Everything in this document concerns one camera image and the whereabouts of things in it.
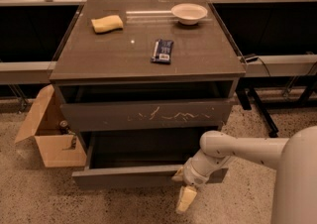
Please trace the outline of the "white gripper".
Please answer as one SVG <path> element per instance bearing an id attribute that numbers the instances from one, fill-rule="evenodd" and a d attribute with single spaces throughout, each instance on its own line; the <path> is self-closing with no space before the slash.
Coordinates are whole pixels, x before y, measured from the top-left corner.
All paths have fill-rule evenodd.
<path id="1" fill-rule="evenodd" d="M 194 201 L 197 195 L 197 189 L 195 187 L 204 185 L 209 180 L 209 177 L 198 173 L 192 166 L 184 166 L 172 176 L 171 180 L 175 182 L 184 181 L 186 184 L 186 186 L 180 189 L 176 203 L 176 212 L 181 214 L 184 213 Z"/>

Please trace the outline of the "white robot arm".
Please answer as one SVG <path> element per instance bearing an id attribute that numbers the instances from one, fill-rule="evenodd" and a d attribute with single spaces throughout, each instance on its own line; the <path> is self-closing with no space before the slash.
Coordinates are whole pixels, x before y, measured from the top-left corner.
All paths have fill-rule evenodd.
<path id="1" fill-rule="evenodd" d="M 199 151 L 172 177 L 181 181 L 176 211 L 185 212 L 212 173 L 232 158 L 276 171 L 271 224 L 317 224 L 317 127 L 289 138 L 236 138 L 208 131 Z"/>

